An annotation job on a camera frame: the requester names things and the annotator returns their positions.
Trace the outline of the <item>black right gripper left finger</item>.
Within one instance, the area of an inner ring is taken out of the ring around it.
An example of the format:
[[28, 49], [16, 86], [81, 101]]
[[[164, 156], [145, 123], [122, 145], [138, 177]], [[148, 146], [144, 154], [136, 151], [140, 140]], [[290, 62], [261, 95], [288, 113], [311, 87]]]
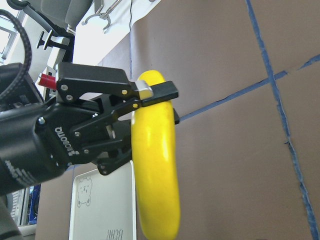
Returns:
[[166, 102], [179, 96], [179, 91], [172, 81], [149, 85], [145, 80], [137, 80], [136, 87], [143, 107]]

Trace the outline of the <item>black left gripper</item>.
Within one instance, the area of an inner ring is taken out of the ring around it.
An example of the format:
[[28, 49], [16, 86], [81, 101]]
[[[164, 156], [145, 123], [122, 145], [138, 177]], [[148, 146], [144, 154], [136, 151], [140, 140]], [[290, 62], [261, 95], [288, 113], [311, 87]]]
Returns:
[[23, 65], [0, 68], [0, 193], [6, 195], [93, 163], [108, 175], [132, 159], [133, 84], [124, 70], [68, 62], [57, 67], [57, 95], [44, 100]]

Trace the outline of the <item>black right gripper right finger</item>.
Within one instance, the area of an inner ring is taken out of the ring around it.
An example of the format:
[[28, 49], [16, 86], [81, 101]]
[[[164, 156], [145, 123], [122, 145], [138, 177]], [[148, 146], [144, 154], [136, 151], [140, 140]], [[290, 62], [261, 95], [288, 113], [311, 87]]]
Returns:
[[180, 116], [178, 115], [175, 108], [173, 108], [174, 124], [178, 125], [180, 123]]

